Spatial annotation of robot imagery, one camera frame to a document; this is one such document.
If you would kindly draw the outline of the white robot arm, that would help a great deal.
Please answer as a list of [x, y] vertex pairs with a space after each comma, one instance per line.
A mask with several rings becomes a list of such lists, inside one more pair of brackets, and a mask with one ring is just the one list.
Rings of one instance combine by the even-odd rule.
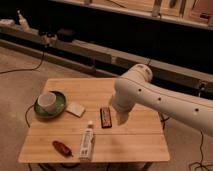
[[147, 65], [136, 64], [115, 80], [111, 104], [119, 117], [141, 104], [213, 137], [213, 100], [155, 86], [152, 77]]

